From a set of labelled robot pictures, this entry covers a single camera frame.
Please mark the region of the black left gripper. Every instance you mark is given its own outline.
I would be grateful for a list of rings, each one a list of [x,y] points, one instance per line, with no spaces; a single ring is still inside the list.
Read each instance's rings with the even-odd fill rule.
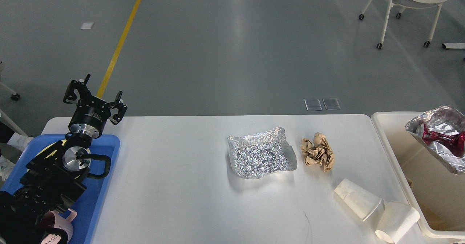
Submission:
[[[103,134],[107,119],[117,125],[122,121],[128,107],[122,100],[123,91],[117,93],[114,101],[104,103],[102,107],[91,107],[94,106],[94,98],[87,87],[90,77],[87,74],[84,80],[72,80],[66,89],[63,103],[77,106],[68,126],[69,131],[96,139]]]

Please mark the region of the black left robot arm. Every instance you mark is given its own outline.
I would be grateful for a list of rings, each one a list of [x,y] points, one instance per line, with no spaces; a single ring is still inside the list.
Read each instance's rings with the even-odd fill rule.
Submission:
[[[72,80],[65,92],[63,102],[76,105],[69,132],[25,165],[17,191],[1,191],[1,243],[40,244],[52,237],[58,244],[68,243],[70,235],[64,229],[44,224],[46,214],[71,208],[87,189],[85,179],[100,180],[110,174],[111,157],[92,153],[90,147],[107,121],[117,125],[128,107],[122,91],[109,103],[92,95],[89,78]]]

